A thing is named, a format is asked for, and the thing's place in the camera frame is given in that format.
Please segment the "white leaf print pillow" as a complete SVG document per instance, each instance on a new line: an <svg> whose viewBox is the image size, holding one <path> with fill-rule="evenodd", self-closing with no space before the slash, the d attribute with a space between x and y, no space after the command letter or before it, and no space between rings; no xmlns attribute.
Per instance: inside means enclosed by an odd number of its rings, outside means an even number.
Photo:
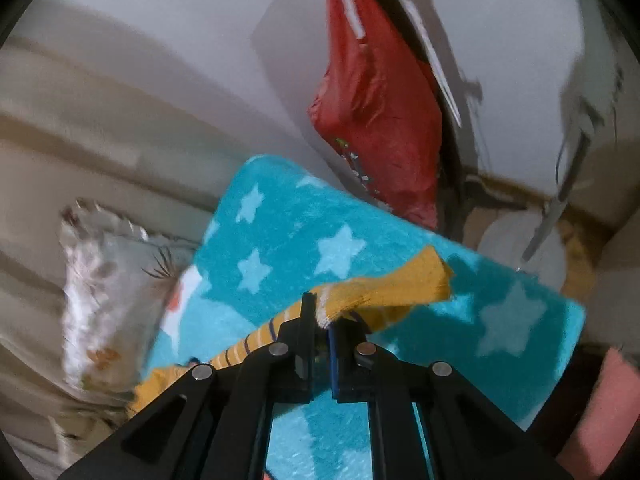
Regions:
<svg viewBox="0 0 640 480"><path fill-rule="evenodd" d="M127 393L140 379L172 290L198 245L88 200L63 210L60 244L66 382L80 390Z"/></svg>

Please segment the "beige curtain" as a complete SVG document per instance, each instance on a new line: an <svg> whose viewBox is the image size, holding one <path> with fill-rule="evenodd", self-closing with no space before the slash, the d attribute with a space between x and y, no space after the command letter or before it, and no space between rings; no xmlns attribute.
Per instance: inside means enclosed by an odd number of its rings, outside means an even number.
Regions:
<svg viewBox="0 0 640 480"><path fill-rule="evenodd" d="M1 50L1 391L33 411L64 382L61 211L92 200L197 240L245 148L146 93L24 42Z"/></svg>

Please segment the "orange striped knit sweater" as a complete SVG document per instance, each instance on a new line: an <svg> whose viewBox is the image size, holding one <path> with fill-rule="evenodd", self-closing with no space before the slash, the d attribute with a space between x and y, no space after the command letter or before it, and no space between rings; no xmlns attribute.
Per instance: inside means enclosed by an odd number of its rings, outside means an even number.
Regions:
<svg viewBox="0 0 640 480"><path fill-rule="evenodd" d="M377 333L402 321L417 306L438 304L451 297L454 271L435 248L426 246L393 272L377 278L350 278L311 289L316 296L317 326L327 328L341 318L363 322L367 333ZM253 333L220 352L209 364L217 370L242 363L250 352L276 341L281 326L300 317L297 301L262 324Z"/></svg>

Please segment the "pink dotted cushion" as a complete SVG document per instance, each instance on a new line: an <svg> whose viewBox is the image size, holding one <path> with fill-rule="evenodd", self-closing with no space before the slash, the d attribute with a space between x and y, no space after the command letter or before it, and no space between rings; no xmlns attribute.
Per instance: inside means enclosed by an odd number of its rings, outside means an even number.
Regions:
<svg viewBox="0 0 640 480"><path fill-rule="evenodd" d="M608 349L585 413L558 463L574 479L600 479L638 425L639 371L617 349Z"/></svg>

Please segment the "turquoise star fleece blanket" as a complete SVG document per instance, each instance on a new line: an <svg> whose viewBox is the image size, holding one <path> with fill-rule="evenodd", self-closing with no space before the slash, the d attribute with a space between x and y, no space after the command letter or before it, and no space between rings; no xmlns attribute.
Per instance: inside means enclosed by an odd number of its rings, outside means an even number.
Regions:
<svg viewBox="0 0 640 480"><path fill-rule="evenodd" d="M331 188L288 160L251 158L235 175L169 301L130 412L190 359L223 368L298 315L305 292L448 281L439 304L374 310L373 341L398 359L450 364L527 428L567 367L585 323L579 304L457 243Z"/></svg>

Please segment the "white round fan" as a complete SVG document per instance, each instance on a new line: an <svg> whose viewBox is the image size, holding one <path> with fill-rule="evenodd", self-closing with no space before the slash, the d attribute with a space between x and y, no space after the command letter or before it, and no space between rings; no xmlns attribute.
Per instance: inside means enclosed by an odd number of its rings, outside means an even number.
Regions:
<svg viewBox="0 0 640 480"><path fill-rule="evenodd" d="M536 235L543 223L538 210L509 211L488 226L477 251L559 292L566 279L565 248L555 226L544 228L544 237Z"/></svg>

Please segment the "red plastic bag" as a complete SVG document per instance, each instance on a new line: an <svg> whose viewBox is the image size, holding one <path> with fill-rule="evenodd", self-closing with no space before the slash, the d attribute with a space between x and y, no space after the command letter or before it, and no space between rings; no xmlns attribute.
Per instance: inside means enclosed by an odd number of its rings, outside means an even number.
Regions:
<svg viewBox="0 0 640 480"><path fill-rule="evenodd" d="M376 0L326 0L329 64L308 116L369 195L434 230L442 112L419 61Z"/></svg>

